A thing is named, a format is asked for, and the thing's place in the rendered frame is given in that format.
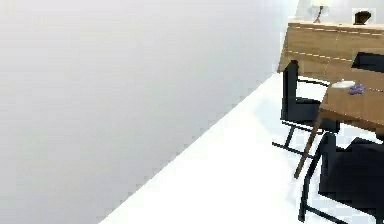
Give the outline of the purple small object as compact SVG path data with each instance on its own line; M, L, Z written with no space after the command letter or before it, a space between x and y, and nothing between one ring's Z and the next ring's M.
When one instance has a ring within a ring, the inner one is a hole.
M364 91L365 91L365 87L362 84L358 84L350 88L349 94L350 95L362 94Z

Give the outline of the black chair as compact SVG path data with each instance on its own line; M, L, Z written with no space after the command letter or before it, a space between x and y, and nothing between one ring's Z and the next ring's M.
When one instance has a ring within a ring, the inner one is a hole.
M384 73L384 55L358 52L352 68Z
M273 142L272 145L285 149L295 154L302 155L302 152L291 148L290 142L296 129L310 132L319 114L321 102L319 100L298 97L296 94L299 82L319 84L320 81L302 80L299 78L299 63L291 60L283 71L283 97L280 120L284 125L290 127L284 144Z
M311 178L322 161L318 193L328 199L369 214L375 224L384 224L384 144L360 137L346 148L336 145L336 136L325 133L304 178L298 220L312 212L335 224L348 224L308 205Z

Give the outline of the wooden chest of drawers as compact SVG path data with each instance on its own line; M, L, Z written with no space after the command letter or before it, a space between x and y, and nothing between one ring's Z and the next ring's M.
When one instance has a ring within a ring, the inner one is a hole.
M353 68L359 52L384 56L384 25L350 25L291 21L277 72L297 60L304 77L337 82L341 79L384 87L384 72Z

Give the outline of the wooden dining table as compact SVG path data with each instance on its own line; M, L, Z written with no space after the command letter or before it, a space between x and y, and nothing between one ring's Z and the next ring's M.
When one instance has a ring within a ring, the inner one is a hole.
M366 88L362 94L350 95L348 89L329 87L319 106L317 119L296 167L295 179L301 173L317 131L324 119L339 121L384 135L384 90Z

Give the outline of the white plate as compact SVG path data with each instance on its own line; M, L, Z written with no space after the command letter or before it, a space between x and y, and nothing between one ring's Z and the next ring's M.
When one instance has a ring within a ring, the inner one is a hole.
M345 81L345 80L342 80L342 81L339 81L339 82L336 82L336 83L333 83L331 85L332 88L338 88L338 89L346 89L346 88L351 88L355 85L355 82L354 81Z

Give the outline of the dark brown vessel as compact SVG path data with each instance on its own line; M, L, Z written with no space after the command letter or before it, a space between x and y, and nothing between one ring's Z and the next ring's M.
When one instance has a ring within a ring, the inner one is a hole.
M355 14L355 25L364 25L371 18L369 11L359 11Z

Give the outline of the table lamp with brown stem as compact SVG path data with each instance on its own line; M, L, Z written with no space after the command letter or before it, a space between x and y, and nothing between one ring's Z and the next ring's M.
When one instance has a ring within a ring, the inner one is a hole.
M312 8L317 12L316 17L314 19L314 23L320 23L322 12L325 8L328 8L330 6L331 0L311 0L311 6Z

